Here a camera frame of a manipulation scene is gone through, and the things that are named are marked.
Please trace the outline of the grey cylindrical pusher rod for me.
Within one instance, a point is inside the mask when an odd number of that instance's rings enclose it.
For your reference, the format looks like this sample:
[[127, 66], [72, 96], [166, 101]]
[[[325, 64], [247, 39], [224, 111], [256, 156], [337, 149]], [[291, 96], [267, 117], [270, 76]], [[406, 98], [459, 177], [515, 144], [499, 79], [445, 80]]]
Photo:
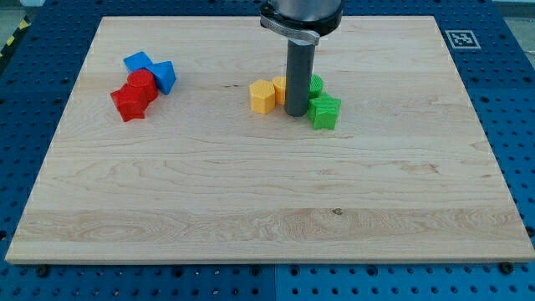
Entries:
[[288, 40], [284, 109], [290, 116], [300, 117], [308, 110], [314, 53], [313, 44]]

